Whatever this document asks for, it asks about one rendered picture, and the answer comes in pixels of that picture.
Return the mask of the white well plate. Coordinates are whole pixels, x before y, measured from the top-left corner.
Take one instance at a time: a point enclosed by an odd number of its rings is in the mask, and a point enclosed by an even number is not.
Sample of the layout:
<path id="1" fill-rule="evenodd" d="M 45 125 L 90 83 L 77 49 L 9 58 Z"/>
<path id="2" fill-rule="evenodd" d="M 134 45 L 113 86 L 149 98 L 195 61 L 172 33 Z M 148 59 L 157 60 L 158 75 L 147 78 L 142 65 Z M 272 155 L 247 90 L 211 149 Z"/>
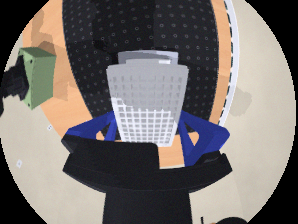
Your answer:
<path id="1" fill-rule="evenodd" d="M 126 64 L 130 63 L 164 63 L 170 64 L 169 59 L 128 59 L 126 60 Z"/>
<path id="2" fill-rule="evenodd" d="M 184 101 L 187 66 L 130 63 L 110 65 L 106 72 L 122 141 L 171 146 Z"/>

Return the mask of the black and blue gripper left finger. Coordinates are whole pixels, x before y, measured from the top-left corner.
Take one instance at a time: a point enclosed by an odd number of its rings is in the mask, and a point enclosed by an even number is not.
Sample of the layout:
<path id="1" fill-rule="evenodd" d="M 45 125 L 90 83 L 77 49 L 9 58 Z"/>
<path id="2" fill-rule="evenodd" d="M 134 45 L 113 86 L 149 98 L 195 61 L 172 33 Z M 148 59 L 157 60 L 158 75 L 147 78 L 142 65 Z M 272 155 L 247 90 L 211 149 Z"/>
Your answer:
<path id="1" fill-rule="evenodd" d="M 107 141 L 114 141 L 117 122 L 114 114 L 114 110 L 96 117 L 94 119 L 88 120 L 76 126 L 73 126 L 67 130 L 65 134 L 80 136 L 82 138 L 96 139 L 97 133 L 102 130 L 106 125 L 111 122 L 108 132 L 104 138 Z"/>

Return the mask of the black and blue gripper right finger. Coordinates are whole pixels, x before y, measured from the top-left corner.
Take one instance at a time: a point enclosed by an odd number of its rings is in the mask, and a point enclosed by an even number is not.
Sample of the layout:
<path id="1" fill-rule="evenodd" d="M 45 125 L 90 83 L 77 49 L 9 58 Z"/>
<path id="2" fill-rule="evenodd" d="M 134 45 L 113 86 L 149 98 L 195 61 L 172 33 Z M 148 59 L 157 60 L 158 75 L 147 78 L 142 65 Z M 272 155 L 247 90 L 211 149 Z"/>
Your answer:
<path id="1" fill-rule="evenodd" d="M 184 122 L 199 135 L 195 146 L 187 132 Z M 230 133 L 226 128 L 191 115 L 183 110 L 181 110 L 178 130 L 185 167 L 194 165 L 205 153 L 220 150 L 230 137 Z"/>

